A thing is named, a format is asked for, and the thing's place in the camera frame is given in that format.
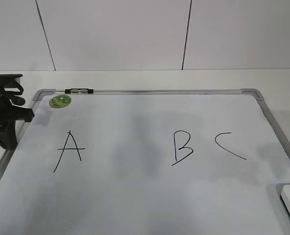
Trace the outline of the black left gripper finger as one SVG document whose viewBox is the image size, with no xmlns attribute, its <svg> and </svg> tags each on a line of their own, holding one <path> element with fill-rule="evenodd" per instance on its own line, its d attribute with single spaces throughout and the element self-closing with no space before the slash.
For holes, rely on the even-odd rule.
<svg viewBox="0 0 290 235">
<path fill-rule="evenodd" d="M 13 150 L 16 148 L 18 141 L 15 125 L 15 120 L 0 123 L 0 147 L 3 149 Z"/>
</svg>

